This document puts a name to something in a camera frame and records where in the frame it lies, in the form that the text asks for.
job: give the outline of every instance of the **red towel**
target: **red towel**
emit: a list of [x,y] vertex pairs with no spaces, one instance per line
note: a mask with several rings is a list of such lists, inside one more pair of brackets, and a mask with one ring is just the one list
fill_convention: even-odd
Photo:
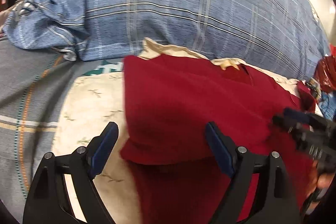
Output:
[[[302,205],[312,161],[271,119],[285,107],[313,111],[315,101],[301,82],[304,103],[266,74],[239,68],[222,70],[208,60],[167,55],[125,58],[130,138],[121,156],[130,162],[143,224],[206,224],[212,217],[230,180],[206,143],[209,121],[253,153],[278,151]],[[249,214],[256,183],[254,175],[239,220]]]

